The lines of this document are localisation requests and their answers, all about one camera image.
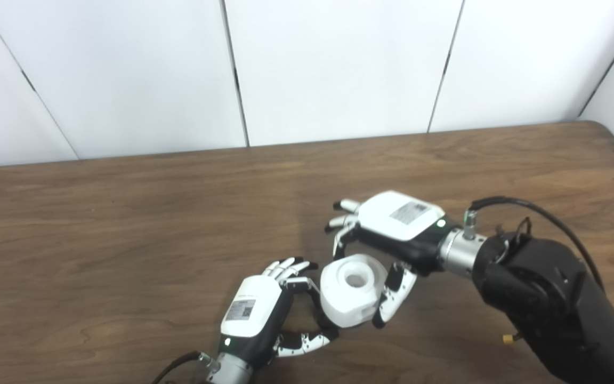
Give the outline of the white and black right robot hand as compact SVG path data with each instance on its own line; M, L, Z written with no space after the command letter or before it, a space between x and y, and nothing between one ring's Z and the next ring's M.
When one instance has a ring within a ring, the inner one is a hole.
M385 328L409 296L420 276L440 271L440 245L454 228L445 211L395 190L364 202L334 202L345 214L328 221L324 231L335 231L332 257L344 258L349 243L360 242L395 258L388 272L372 324Z

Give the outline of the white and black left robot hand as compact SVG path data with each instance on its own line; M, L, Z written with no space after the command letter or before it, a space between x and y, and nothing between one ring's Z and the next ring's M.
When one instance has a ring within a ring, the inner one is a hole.
M322 314L321 292L304 274L316 268L317 263L303 258L287 258L246 277L220 325L219 355L234 356L258 370L277 357L305 355L339 338L337 326L326 323L309 332L282 329L297 294L309 295Z

